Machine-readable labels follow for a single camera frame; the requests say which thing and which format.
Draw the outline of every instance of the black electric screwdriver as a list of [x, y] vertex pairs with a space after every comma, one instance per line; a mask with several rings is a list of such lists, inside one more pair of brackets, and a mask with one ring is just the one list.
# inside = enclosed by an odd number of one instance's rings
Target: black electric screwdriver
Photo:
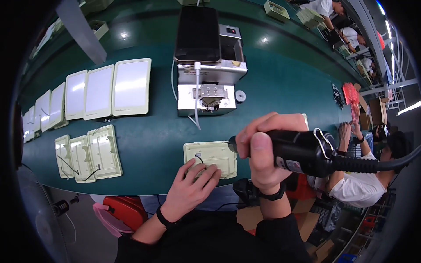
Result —
[[[334, 171], [377, 173], [393, 170], [408, 165], [421, 152], [421, 146], [418, 146], [405, 157], [379, 162], [338, 155], [319, 128], [303, 132], [272, 130], [266, 134], [272, 139], [275, 166], [320, 178]], [[228, 147], [238, 153], [235, 136], [229, 139]]]

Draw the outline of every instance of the black wristband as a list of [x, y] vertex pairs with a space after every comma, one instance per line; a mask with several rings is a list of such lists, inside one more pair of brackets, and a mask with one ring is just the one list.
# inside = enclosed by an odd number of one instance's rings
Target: black wristband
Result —
[[170, 228], [173, 228], [173, 227], [175, 227], [175, 226], [178, 226], [178, 224], [180, 223], [180, 220], [178, 220], [178, 221], [176, 221], [176, 222], [174, 222], [174, 223], [172, 223], [172, 222], [169, 222], [163, 215], [162, 215], [162, 213], [161, 213], [161, 206], [162, 205], [160, 205], [159, 207], [158, 207], [158, 209], [157, 209], [157, 217], [158, 217], [158, 220], [165, 226], [165, 228], [166, 229], [170, 229]]
[[275, 194], [263, 194], [262, 192], [259, 191], [258, 196], [264, 199], [267, 199], [269, 201], [275, 201], [275, 200], [279, 200], [282, 198], [282, 196], [285, 193], [285, 190], [287, 189], [287, 185], [283, 182], [281, 182], [281, 186], [279, 187], [279, 191]]

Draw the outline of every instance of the hand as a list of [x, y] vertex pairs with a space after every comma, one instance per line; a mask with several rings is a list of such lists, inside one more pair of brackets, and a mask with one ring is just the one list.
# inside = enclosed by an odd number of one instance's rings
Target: hand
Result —
[[348, 44], [348, 49], [349, 51], [351, 51], [352, 53], [355, 53], [355, 48], [351, 45], [351, 43]]
[[358, 138], [358, 140], [362, 140], [363, 135], [361, 132], [361, 128], [360, 128], [360, 124], [358, 123], [358, 121], [351, 121], [351, 130], [352, 133]]
[[193, 182], [197, 174], [206, 168], [204, 164], [194, 166], [187, 173], [187, 170], [195, 164], [195, 159], [189, 160], [181, 166], [174, 179], [173, 185], [168, 191], [167, 199], [161, 207], [161, 213], [169, 222], [176, 222], [183, 215], [192, 211], [202, 203], [212, 192], [221, 177], [221, 169], [216, 165], [209, 166], [202, 175]]
[[278, 114], [271, 112], [253, 120], [235, 138], [240, 158], [245, 159], [250, 153], [249, 165], [251, 181], [263, 194], [275, 194], [280, 182], [291, 171], [274, 166], [272, 140], [265, 134], [270, 130], [307, 130], [302, 114]]

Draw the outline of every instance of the smartphone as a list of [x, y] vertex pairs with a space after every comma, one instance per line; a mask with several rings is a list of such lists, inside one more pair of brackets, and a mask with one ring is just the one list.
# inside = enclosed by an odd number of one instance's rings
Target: smartphone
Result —
[[182, 64], [216, 64], [221, 61], [216, 9], [201, 6], [181, 8], [174, 60]]

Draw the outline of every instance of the sticker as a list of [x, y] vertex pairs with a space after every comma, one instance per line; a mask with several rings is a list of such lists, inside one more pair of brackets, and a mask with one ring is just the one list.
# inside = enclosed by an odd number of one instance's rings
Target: sticker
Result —
[[279, 168], [288, 170], [285, 166], [284, 159], [282, 159], [281, 157], [276, 157], [276, 164], [278, 165]]
[[293, 171], [296, 173], [303, 173], [303, 170], [301, 170], [301, 166], [299, 162], [287, 160], [287, 165], [290, 171]]

